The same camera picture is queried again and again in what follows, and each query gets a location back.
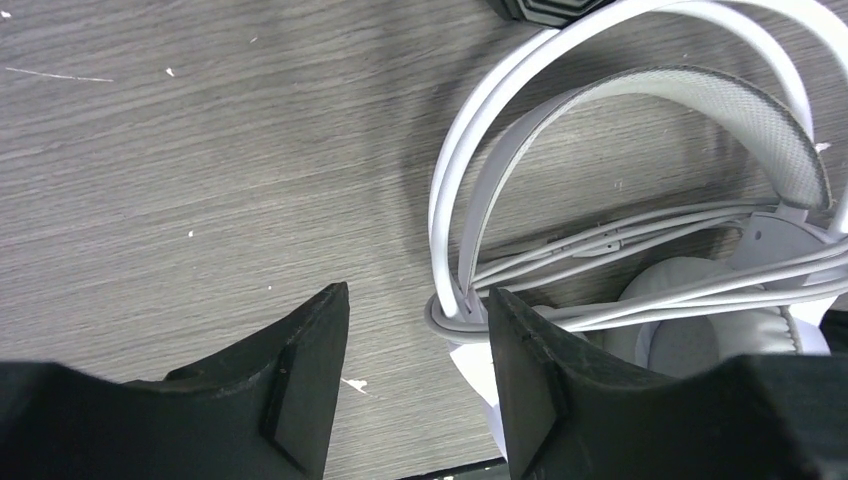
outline white cable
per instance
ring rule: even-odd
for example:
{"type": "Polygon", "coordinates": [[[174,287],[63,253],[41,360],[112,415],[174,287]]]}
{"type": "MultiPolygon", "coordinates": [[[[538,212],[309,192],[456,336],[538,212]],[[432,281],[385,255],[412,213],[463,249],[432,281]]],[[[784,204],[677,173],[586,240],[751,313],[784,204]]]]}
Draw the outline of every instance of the white cable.
{"type": "MultiPolygon", "coordinates": [[[[638,250],[634,249],[633,253],[637,253],[638,251],[642,251],[642,250],[643,250],[642,248],[640,248],[638,250]]],[[[622,250],[621,252],[622,252],[621,253],[622,256],[628,255],[627,250],[622,250]]],[[[684,285],[682,287],[677,287],[676,289],[666,290],[663,293],[654,295],[654,298],[656,298],[658,301],[657,301],[657,303],[652,303],[650,308],[661,308],[663,305],[665,305],[664,303],[662,303],[661,299],[668,297],[668,295],[670,293],[673,293],[674,291],[693,292],[694,295],[696,295],[693,298],[699,298],[700,299],[700,298],[707,296],[709,294],[705,294],[705,293],[703,293],[703,291],[697,290],[697,287],[699,287],[699,286],[700,287],[713,288],[712,285],[721,285],[721,284],[724,284],[725,282],[733,282],[733,281],[739,281],[739,280],[745,280],[745,279],[747,279],[747,281],[753,282],[751,285],[755,285],[759,281],[758,278],[760,278],[760,277],[756,277],[756,278],[754,278],[754,280],[751,280],[750,279],[751,277],[754,277],[756,275],[760,275],[760,274],[763,274],[763,273],[769,273],[769,272],[770,273],[781,272],[781,273],[779,273],[779,275],[784,275],[781,278],[777,278],[777,280],[794,278],[794,277],[797,277],[797,276],[800,276],[800,275],[805,275],[807,273],[810,273],[810,272],[797,273],[796,270],[799,269],[799,268],[802,268],[802,267],[805,268],[805,267],[812,266],[814,269],[817,269],[817,271],[828,270],[830,268],[834,268],[834,265],[840,266],[841,264],[839,264],[839,262],[845,261],[846,259],[844,257],[846,257],[846,256],[848,256],[848,244],[846,244],[846,242],[840,242],[840,243],[837,243],[837,244],[835,244],[831,247],[825,248],[821,251],[814,252],[812,254],[809,254],[809,255],[806,255],[806,256],[803,256],[803,257],[790,259],[790,260],[787,260],[787,261],[784,261],[784,262],[773,263],[773,264],[770,264],[770,265],[766,265],[764,267],[759,267],[758,269],[750,269],[750,270],[746,270],[746,271],[742,271],[742,272],[734,272],[732,274],[727,274],[727,275],[720,276],[720,277],[713,277],[713,278],[706,279],[706,280],[702,281],[701,284],[688,284],[688,285],[684,285]]],[[[597,268],[598,266],[605,265],[606,263],[609,263],[609,262],[601,263],[601,261],[599,260],[599,261],[597,261],[597,264],[592,265],[591,268],[597,268]]],[[[552,280],[550,277],[548,277],[548,278],[537,279],[537,280],[534,280],[533,282],[527,282],[525,284],[510,285],[510,286],[507,286],[505,288],[507,290],[512,291],[512,292],[518,292],[518,291],[527,290],[527,289],[530,289],[530,288],[538,288],[540,286],[547,285],[548,283],[551,283],[552,281],[562,280],[564,278],[568,278],[568,277],[577,275],[577,274],[582,273],[584,271],[585,271],[585,264],[581,265],[580,267],[578,267],[576,269],[572,269],[572,270],[568,270],[568,271],[560,272],[560,273],[556,274],[556,276],[554,277],[555,280],[552,280]]],[[[819,285],[829,285],[829,283],[816,284],[815,286],[818,287],[819,285]]],[[[801,292],[800,290],[797,290],[797,289],[796,290],[776,290],[776,291],[764,291],[764,292],[761,292],[761,293],[757,293],[755,295],[755,297],[756,297],[756,300],[783,298],[783,299],[787,300],[786,304],[797,303],[797,302],[795,302],[795,299],[793,297],[792,292],[797,292],[797,295],[801,295],[803,293],[803,292],[801,292]]],[[[681,301],[681,302],[675,301],[675,302],[672,302],[672,303],[674,305],[680,305],[680,306],[686,305],[685,301],[681,301]]],[[[621,306],[623,304],[624,304],[624,302],[619,302],[619,303],[611,304],[611,305],[621,306]]],[[[567,308],[561,309],[558,312],[565,313],[565,312],[568,312],[568,309],[567,308]]],[[[564,318],[563,313],[557,314],[554,318],[564,318]]]]}
{"type": "Polygon", "coordinates": [[[613,232],[615,230],[619,230],[630,225],[634,225],[637,223],[647,222],[648,220],[654,220],[657,218],[663,217],[672,217],[676,215],[690,214],[700,211],[708,211],[708,210],[717,210],[720,208],[728,208],[728,207],[743,207],[743,206],[769,206],[769,205],[777,205],[778,200],[772,198],[751,198],[751,199],[742,199],[742,200],[725,200],[719,202],[708,202],[708,203],[699,203],[694,205],[685,205],[682,207],[671,207],[665,208],[662,210],[656,210],[653,212],[643,213],[640,215],[634,215],[632,217],[624,218],[622,220],[617,220],[615,222],[611,222],[605,225],[598,226],[596,228],[592,228],[586,231],[583,231],[577,235],[572,235],[567,238],[563,238],[561,240],[557,240],[542,247],[539,247],[535,250],[523,253],[521,255],[516,255],[515,257],[510,258],[509,261],[505,261],[504,263],[498,263],[491,267],[487,267],[485,270],[478,271],[475,278],[486,278],[490,277],[494,274],[497,274],[501,271],[504,271],[508,268],[512,268],[521,263],[525,263],[527,261],[531,261],[535,259],[538,255],[551,253],[555,250],[559,250],[565,248],[569,245],[572,245],[577,242],[581,242],[584,240],[588,240],[593,237],[600,237],[608,232],[613,232]]]}
{"type": "MultiPolygon", "coordinates": [[[[644,252],[645,250],[654,248],[654,247],[662,245],[664,243],[668,243],[672,240],[676,240],[678,238],[683,238],[683,237],[689,236],[689,235],[691,235],[695,232],[699,232],[699,231],[707,229],[707,228],[712,228],[716,225],[719,225],[721,223],[726,222],[728,220],[728,218],[729,217],[709,220],[709,221],[706,221],[706,222],[696,223],[696,224],[694,224],[690,227],[680,228],[680,229],[677,229],[677,230],[675,230],[671,233],[667,233],[665,235],[661,235],[659,237],[656,237],[652,240],[648,240],[648,241],[642,242],[638,245],[634,245],[632,247],[625,248],[624,250],[620,250],[617,253],[612,253],[612,254],[609,254],[609,255],[605,255],[601,258],[595,259],[595,260],[590,260],[588,262],[583,263],[582,265],[572,267],[572,268],[569,268],[567,270],[563,270],[563,271],[558,272],[558,273],[547,275],[547,276],[540,278],[540,279],[530,280],[530,281],[522,282],[522,283],[516,283],[516,284],[513,284],[513,285],[509,285],[505,288],[507,290],[511,291],[511,292],[523,292],[525,290],[530,290],[532,288],[539,288],[539,287],[548,285],[548,284],[553,283],[553,282],[557,282],[557,281],[564,280],[564,279],[569,278],[569,277],[573,277],[575,275],[579,275],[579,274],[584,273],[584,272],[588,272],[589,270],[593,270],[595,268],[602,267],[604,265],[616,262],[618,260],[621,260],[623,258],[632,256],[632,255],[635,255],[637,253],[644,252]]],[[[487,282],[482,282],[481,288],[488,286],[488,285],[490,285],[490,284],[487,284],[487,282]]]]}
{"type": "MultiPolygon", "coordinates": [[[[806,302],[815,302],[819,300],[824,300],[827,298],[833,298],[833,292],[822,293],[818,295],[810,295],[800,299],[801,301],[798,303],[806,303],[806,302]]],[[[653,323],[653,322],[661,322],[665,320],[675,320],[679,318],[691,318],[691,317],[702,317],[705,315],[715,315],[719,313],[728,313],[728,312],[739,312],[744,310],[753,310],[758,308],[773,308],[773,307],[781,307],[784,306],[785,303],[782,301],[759,301],[759,302],[748,302],[748,303],[739,303],[739,304],[728,304],[721,306],[712,306],[712,307],[700,307],[700,308],[683,308],[683,309],[675,309],[675,310],[660,310],[660,311],[651,311],[642,314],[632,315],[629,317],[624,317],[620,319],[616,319],[613,321],[604,322],[603,324],[595,324],[592,326],[575,326],[572,324],[560,325],[560,327],[568,330],[569,332],[589,332],[599,329],[599,325],[602,325],[600,329],[609,329],[609,328],[619,328],[619,327],[629,327],[631,325],[641,325],[643,323],[653,323]]]]}
{"type": "MultiPolygon", "coordinates": [[[[530,273],[534,270],[538,270],[540,268],[546,267],[547,265],[550,265],[552,263],[555,263],[555,262],[558,262],[560,260],[572,257],[576,253],[581,253],[581,252],[586,251],[586,250],[592,250],[594,248],[606,245],[607,243],[610,243],[610,242],[625,240],[625,239],[630,238],[634,235],[649,234],[649,233],[655,232],[657,230],[663,230],[663,229],[667,229],[667,228],[678,227],[678,226],[686,225],[686,224],[694,224],[696,222],[703,222],[703,223],[698,223],[698,225],[709,225],[709,227],[715,227],[717,225],[720,225],[720,224],[727,222],[727,221],[730,221],[730,220],[746,218],[747,216],[750,216],[751,213],[754,213],[754,212],[757,212],[757,211],[763,211],[763,209],[759,209],[757,207],[726,208],[726,209],[722,209],[722,210],[713,210],[713,211],[709,211],[709,212],[686,215],[686,216],[683,216],[683,217],[671,218],[671,219],[664,220],[664,221],[661,221],[661,222],[657,222],[657,223],[654,223],[654,224],[651,224],[651,225],[644,225],[644,226],[641,226],[641,227],[635,227],[632,230],[629,230],[627,232],[621,232],[621,233],[617,233],[615,235],[610,235],[609,237],[600,238],[598,240],[585,243],[583,245],[565,250],[563,252],[547,256],[545,258],[536,260],[532,263],[526,264],[526,265],[524,265],[520,268],[515,268],[514,270],[509,271],[508,273],[505,273],[505,274],[490,275],[486,278],[485,281],[480,283],[478,288],[483,288],[483,287],[486,287],[488,285],[493,285],[495,283],[504,282],[504,281],[507,281],[507,280],[514,278],[516,276],[519,276],[519,275],[525,275],[525,274],[530,273]],[[705,220],[708,220],[708,219],[711,219],[709,223],[704,222],[705,220]]],[[[701,226],[700,228],[697,228],[695,230],[691,230],[691,231],[689,231],[689,233],[681,234],[679,236],[677,236],[677,234],[675,234],[675,236],[669,236],[671,234],[667,234],[667,235],[663,235],[663,236],[658,237],[658,238],[668,238],[668,240],[665,240],[665,242],[668,242],[668,241],[680,238],[681,236],[689,235],[691,233],[695,233],[697,231],[704,230],[705,228],[709,228],[709,227],[701,226]]],[[[665,242],[661,242],[661,243],[658,244],[658,243],[655,243],[656,241],[657,241],[657,239],[655,238],[655,239],[651,240],[650,243],[655,244],[655,245],[665,243],[665,242]]]]}
{"type": "MultiPolygon", "coordinates": [[[[711,229],[715,229],[715,230],[724,230],[724,229],[744,230],[743,226],[742,226],[742,224],[744,223],[743,220],[728,220],[726,222],[720,223],[720,224],[712,227],[711,229]]],[[[630,246],[633,246],[633,245],[639,245],[643,242],[655,239],[657,237],[660,237],[660,236],[665,235],[666,233],[669,233],[669,232],[672,232],[672,231],[679,231],[679,229],[677,229],[677,228],[657,229],[657,230],[652,230],[651,232],[643,233],[643,234],[634,234],[632,231],[625,231],[625,237],[622,238],[621,240],[610,242],[607,238],[605,238],[604,240],[606,240],[606,241],[601,247],[589,249],[589,251],[592,253],[591,255],[586,255],[585,252],[568,251],[569,255],[568,255],[568,257],[565,257],[565,258],[575,258],[575,259],[576,258],[584,258],[585,259],[585,258],[596,258],[596,257],[612,255],[614,253],[621,251],[621,249],[623,247],[630,247],[630,246]]],[[[535,255],[535,256],[532,257],[532,259],[530,261],[536,261],[536,260],[540,260],[540,259],[543,259],[543,258],[550,258],[554,254],[555,254],[555,252],[549,252],[549,253],[535,255]]],[[[505,258],[505,259],[501,259],[501,261],[506,261],[506,260],[509,260],[509,259],[510,258],[505,258]]],[[[523,275],[523,274],[519,274],[517,272],[513,272],[511,270],[507,270],[507,272],[509,273],[509,276],[508,276],[508,278],[504,278],[503,281],[511,280],[513,278],[516,278],[518,276],[523,275]]],[[[488,277],[477,276],[477,277],[474,278],[472,285],[475,285],[476,288],[481,288],[479,286],[480,282],[485,280],[486,278],[488,278],[488,277]]]]}
{"type": "MultiPolygon", "coordinates": [[[[589,331],[610,328],[612,325],[619,325],[614,322],[621,320],[622,318],[627,318],[626,316],[628,315],[631,318],[641,319],[636,323],[659,321],[668,318],[684,318],[687,316],[694,316],[697,312],[703,312],[704,310],[696,311],[692,309],[681,309],[671,315],[668,313],[668,309],[677,308],[679,306],[675,304],[675,301],[679,301],[680,303],[682,303],[696,298],[709,297],[711,295],[715,295],[728,290],[736,290],[739,288],[754,286],[759,283],[767,283],[770,281],[776,281],[785,278],[798,277],[810,273],[814,270],[843,267],[846,265],[846,263],[848,263],[848,242],[843,241],[826,247],[820,251],[802,255],[797,258],[777,262],[772,265],[766,265],[764,267],[758,267],[743,272],[733,272],[716,276],[700,282],[694,282],[688,285],[684,285],[682,287],[673,288],[665,293],[646,295],[610,304],[580,305],[576,307],[567,307],[559,309],[549,315],[549,318],[554,323],[564,328],[577,329],[575,331],[589,331]],[[687,298],[669,298],[669,294],[679,295],[680,293],[685,293],[687,295],[687,298]],[[616,308],[619,311],[617,313],[609,315],[611,313],[611,310],[614,310],[616,308]],[[635,310],[630,312],[622,311],[626,310],[627,308],[635,310]],[[650,309],[665,310],[665,313],[652,313],[650,309]],[[591,316],[591,314],[599,312],[604,312],[611,318],[596,320],[587,318],[587,315],[591,316]],[[573,317],[582,317],[578,319],[580,324],[576,324],[573,321],[563,322],[561,320],[573,319],[573,317]],[[584,324],[586,321],[589,321],[591,325],[584,324]]],[[[834,282],[830,282],[827,284],[827,286],[833,285],[834,282]]],[[[800,291],[815,292],[818,288],[820,288],[819,285],[800,287],[800,291]]],[[[829,295],[818,295],[814,299],[832,298],[833,296],[838,295],[839,293],[845,293],[845,291],[845,289],[837,290],[836,287],[834,287],[834,290],[830,292],[829,295]]],[[[762,303],[758,303],[756,301],[758,300],[756,295],[747,295],[750,295],[750,299],[752,300],[752,302],[746,303],[748,305],[748,308],[758,308],[757,305],[762,305],[762,303]]],[[[769,295],[771,295],[771,292],[768,292],[763,298],[772,299],[771,297],[769,297],[769,295]]],[[[798,297],[795,298],[794,303],[813,301],[814,299],[799,294],[798,297]]],[[[697,302],[690,302],[689,305],[700,306],[697,302]]],[[[710,312],[721,313],[723,311],[734,311],[735,309],[735,307],[730,306],[727,306],[728,310],[722,310],[722,308],[724,307],[718,306],[715,309],[710,310],[710,312]]],[[[487,326],[485,324],[469,324],[465,322],[457,322],[446,318],[441,311],[438,298],[435,295],[430,299],[427,304],[425,320],[427,320],[428,326],[433,331],[435,331],[440,336],[454,342],[486,342],[488,338],[486,333],[487,326]]]]}
{"type": "Polygon", "coordinates": [[[442,182],[444,181],[445,172],[448,169],[450,159],[456,149],[456,144],[462,136],[462,132],[468,128],[468,124],[471,123],[471,119],[474,117],[474,114],[480,109],[483,102],[492,93],[492,90],[495,89],[498,83],[500,83],[500,81],[503,80],[509,72],[521,63],[521,61],[524,60],[530,52],[548,41],[551,37],[556,35],[557,32],[558,30],[555,29],[543,30],[513,50],[503,60],[498,62],[498,64],[495,65],[495,68],[493,68],[483,78],[483,80],[474,87],[471,95],[468,96],[465,103],[462,105],[462,108],[459,109],[459,113],[456,115],[456,118],[453,119],[450,130],[448,130],[445,141],[442,143],[442,149],[439,152],[439,160],[436,163],[436,169],[433,172],[433,179],[430,181],[430,205],[427,215],[427,229],[429,235],[433,234],[433,214],[436,210],[436,199],[438,198],[439,190],[441,189],[442,182]]]}
{"type": "MultiPolygon", "coordinates": [[[[723,306],[723,305],[743,305],[743,304],[754,305],[754,304],[760,304],[762,302],[773,302],[773,305],[771,305],[771,306],[783,306],[783,305],[785,305],[785,302],[787,300],[791,300],[792,302],[797,302],[797,303],[804,303],[804,302],[807,302],[807,301],[811,301],[811,300],[809,300],[810,298],[818,299],[822,295],[824,296],[824,298],[833,297],[834,295],[836,295],[836,292],[844,291],[845,289],[848,289],[848,279],[840,279],[840,280],[836,280],[836,281],[831,281],[831,282],[826,282],[826,283],[821,283],[821,284],[816,284],[816,285],[811,285],[811,286],[805,286],[805,287],[798,287],[798,288],[793,288],[793,289],[789,289],[789,290],[763,291],[763,292],[758,292],[755,295],[751,294],[751,293],[716,294],[716,295],[710,295],[710,296],[707,296],[707,297],[701,297],[701,298],[694,299],[694,300],[687,300],[687,301],[683,301],[683,302],[675,302],[675,303],[669,304],[669,305],[657,305],[654,308],[656,310],[665,310],[665,311],[675,310],[675,311],[678,312],[678,314],[680,312],[686,311],[687,313],[685,315],[680,316],[680,318],[682,318],[682,317],[691,317],[691,316],[697,316],[697,315],[705,315],[704,313],[689,313],[690,311],[695,311],[693,309],[698,309],[698,308],[703,308],[703,307],[720,307],[720,306],[723,306]]],[[[606,307],[610,307],[610,306],[614,306],[614,305],[618,305],[618,304],[619,303],[607,303],[607,304],[604,304],[604,305],[606,307]]],[[[573,325],[571,325],[568,322],[568,320],[573,320],[576,317],[578,317],[578,316],[580,316],[584,313],[594,313],[594,312],[601,311],[603,309],[601,309],[601,308],[593,309],[591,312],[585,312],[584,311],[584,312],[580,312],[579,314],[576,314],[575,312],[571,312],[571,311],[566,311],[566,310],[567,309],[563,309],[563,312],[554,311],[551,314],[546,315],[546,318],[548,320],[552,321],[552,322],[556,322],[557,324],[559,324],[563,328],[570,329],[571,327],[573,327],[573,325]]],[[[627,319],[627,318],[634,318],[634,317],[635,317],[635,315],[626,315],[626,316],[618,317],[618,318],[619,319],[621,319],[621,318],[627,319]]],[[[611,321],[604,321],[604,322],[600,322],[600,323],[596,323],[596,324],[591,325],[591,328],[589,328],[589,327],[583,327],[583,328],[586,328],[587,330],[605,330],[607,328],[613,328],[611,325],[612,325],[611,321]]]]}
{"type": "MultiPolygon", "coordinates": [[[[848,27],[842,24],[838,17],[822,5],[811,0],[784,0],[782,2],[770,2],[769,0],[729,1],[757,5],[795,19],[819,36],[837,56],[843,67],[843,71],[848,71],[848,50],[840,51],[839,49],[840,45],[848,44],[848,27]]],[[[485,131],[493,123],[498,113],[544,67],[597,33],[648,11],[671,5],[683,7],[685,5],[691,5],[691,3],[695,2],[686,2],[685,0],[622,0],[576,22],[567,30],[554,35],[551,35],[549,31],[543,32],[540,35],[543,35],[544,38],[537,37],[533,40],[535,44],[538,44],[538,47],[527,54],[523,60],[520,60],[512,70],[509,70],[508,66],[505,66],[496,76],[487,76],[485,80],[487,85],[496,83],[496,86],[491,89],[489,95],[485,96],[484,100],[479,104],[479,109],[471,114],[471,119],[468,121],[466,129],[459,134],[459,139],[456,140],[455,145],[448,145],[446,148],[443,148],[445,156],[440,155],[437,166],[437,175],[441,176],[442,181],[436,182],[436,178],[434,177],[434,188],[431,190],[431,206],[435,199],[435,207],[431,208],[432,213],[429,216],[433,275],[436,282],[437,295],[440,300],[439,303],[441,303],[444,314],[447,317],[464,316],[464,313],[459,308],[460,298],[458,298],[458,288],[450,274],[447,262],[447,238],[452,208],[459,190],[462,174],[485,131]],[[508,73],[503,75],[503,72],[507,70],[509,70],[508,73]],[[503,77],[500,81],[497,81],[497,76],[500,75],[503,75],[503,77]]],[[[510,61],[514,61],[519,56],[520,53],[516,52],[515,56],[510,56],[510,61]]],[[[479,99],[483,96],[484,91],[481,90],[477,98],[479,99]]],[[[846,228],[844,230],[848,231],[848,209],[845,210],[846,228]]]]}

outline mesh headband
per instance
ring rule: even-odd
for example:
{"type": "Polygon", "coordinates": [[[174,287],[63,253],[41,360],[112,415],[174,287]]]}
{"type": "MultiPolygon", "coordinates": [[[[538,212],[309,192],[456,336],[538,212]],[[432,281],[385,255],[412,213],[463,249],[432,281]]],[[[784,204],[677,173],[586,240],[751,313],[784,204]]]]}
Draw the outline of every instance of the mesh headband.
{"type": "Polygon", "coordinates": [[[629,70],[549,100],[519,119],[495,145],[474,186],[465,220],[459,255],[463,293],[471,284],[495,201],[533,141],[579,105],[628,94],[665,98],[703,113],[754,155],[784,204],[804,210],[830,208],[830,185],[815,145],[774,97],[742,79],[701,67],[629,70]]]}

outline gray mesh fabric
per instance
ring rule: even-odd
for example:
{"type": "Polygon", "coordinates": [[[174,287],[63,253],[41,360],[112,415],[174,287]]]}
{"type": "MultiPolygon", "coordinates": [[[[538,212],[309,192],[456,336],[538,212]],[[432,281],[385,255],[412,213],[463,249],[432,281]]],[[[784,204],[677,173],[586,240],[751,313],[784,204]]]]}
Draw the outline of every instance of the gray mesh fabric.
{"type": "Polygon", "coordinates": [[[582,89],[552,117],[580,103],[633,93],[677,102],[723,126],[757,158],[787,205],[830,208],[827,174],[803,127],[774,97],[731,75],[694,66],[630,70],[582,89]]]}

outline ear pad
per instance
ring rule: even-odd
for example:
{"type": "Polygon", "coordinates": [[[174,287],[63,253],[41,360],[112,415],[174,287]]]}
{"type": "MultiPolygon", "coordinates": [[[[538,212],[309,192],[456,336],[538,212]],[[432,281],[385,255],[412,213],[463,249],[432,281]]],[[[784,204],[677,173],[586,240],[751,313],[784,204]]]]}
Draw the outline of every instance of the ear pad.
{"type": "MultiPolygon", "coordinates": [[[[642,272],[621,300],[731,272],[722,262],[672,258],[642,272]]],[[[761,289],[748,287],[737,293],[761,289]]],[[[630,363],[686,377],[745,353],[804,353],[804,342],[795,323],[785,318],[779,308],[761,308],[611,329],[604,332],[603,346],[630,363]]],[[[818,329],[808,330],[804,335],[821,335],[818,329]]]]}

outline scratch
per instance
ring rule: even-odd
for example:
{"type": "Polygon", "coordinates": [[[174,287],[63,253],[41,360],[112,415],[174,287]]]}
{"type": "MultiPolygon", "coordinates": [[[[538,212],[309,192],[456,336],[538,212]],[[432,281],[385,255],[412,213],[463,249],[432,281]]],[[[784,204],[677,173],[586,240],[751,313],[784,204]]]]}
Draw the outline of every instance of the scratch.
{"type": "Polygon", "coordinates": [[[6,67],[10,72],[27,73],[29,75],[38,75],[39,77],[61,78],[63,80],[81,80],[83,82],[114,82],[111,78],[93,78],[93,77],[74,77],[71,75],[56,75],[53,73],[33,72],[32,70],[23,70],[20,68],[6,67]]]}

